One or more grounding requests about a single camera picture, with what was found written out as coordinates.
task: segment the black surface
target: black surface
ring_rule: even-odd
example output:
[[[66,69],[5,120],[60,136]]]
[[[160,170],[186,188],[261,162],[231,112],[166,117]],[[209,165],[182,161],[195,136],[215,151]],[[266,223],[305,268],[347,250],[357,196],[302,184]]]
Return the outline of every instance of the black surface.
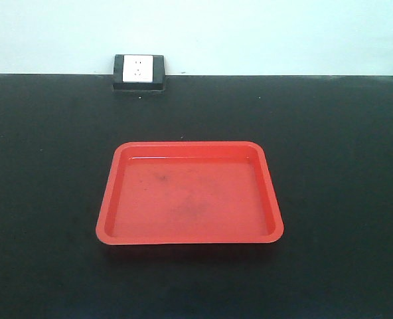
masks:
[[[283,237],[101,244],[113,152],[146,140],[260,144]],[[393,318],[393,78],[1,75],[0,318]]]

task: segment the plastic tray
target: plastic tray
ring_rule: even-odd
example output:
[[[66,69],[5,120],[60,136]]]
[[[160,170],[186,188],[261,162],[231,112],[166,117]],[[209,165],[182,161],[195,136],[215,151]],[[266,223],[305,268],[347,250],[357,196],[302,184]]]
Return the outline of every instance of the plastic tray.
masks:
[[[252,142],[132,142],[114,154],[96,234],[109,245],[270,243],[283,233]]]

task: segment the power socket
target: power socket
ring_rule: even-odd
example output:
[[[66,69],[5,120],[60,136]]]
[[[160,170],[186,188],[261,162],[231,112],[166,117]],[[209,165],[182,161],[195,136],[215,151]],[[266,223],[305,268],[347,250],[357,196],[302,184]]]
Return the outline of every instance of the power socket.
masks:
[[[114,90],[164,90],[164,83],[164,56],[116,55]]]
[[[123,82],[152,82],[153,65],[152,55],[125,55]]]

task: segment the outlet faceplate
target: outlet faceplate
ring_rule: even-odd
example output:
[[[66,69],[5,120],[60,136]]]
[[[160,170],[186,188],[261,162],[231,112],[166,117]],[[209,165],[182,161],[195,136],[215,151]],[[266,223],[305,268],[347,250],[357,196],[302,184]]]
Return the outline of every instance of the outlet faceplate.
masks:
[[[125,55],[123,65],[123,82],[152,82],[152,55]]]

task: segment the tray rim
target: tray rim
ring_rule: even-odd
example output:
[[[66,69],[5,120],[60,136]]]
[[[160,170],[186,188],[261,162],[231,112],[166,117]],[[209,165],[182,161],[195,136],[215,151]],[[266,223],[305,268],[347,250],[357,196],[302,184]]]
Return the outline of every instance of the tray rim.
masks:
[[[239,236],[236,241],[227,240],[219,241],[218,235],[204,236],[204,239],[195,240],[178,240],[174,236],[159,237],[159,241],[148,240],[145,237],[139,238],[134,237],[130,240],[125,237],[113,237],[105,232],[106,219],[109,213],[110,201],[112,198],[112,193],[114,192],[114,182],[119,169],[119,161],[121,158],[121,153],[127,148],[134,148],[140,146],[248,146],[256,150],[258,161],[261,164],[262,175],[264,180],[264,185],[267,189],[268,198],[270,202],[270,208],[272,210],[272,216],[275,223],[274,231],[268,235],[250,235],[250,236]],[[266,155],[261,146],[254,142],[249,141],[174,141],[174,142],[127,142],[120,145],[114,152],[114,157],[111,164],[111,169],[108,174],[108,181],[106,185],[106,190],[102,200],[102,205],[100,213],[98,216],[98,222],[96,224],[96,236],[97,238],[107,244],[107,245],[162,245],[162,244],[209,244],[209,243],[272,243],[277,241],[283,235],[283,221],[281,218],[281,212],[279,210],[279,205],[277,203],[275,190],[273,187],[272,179],[270,177],[270,172],[268,169],[268,163],[266,160]]]

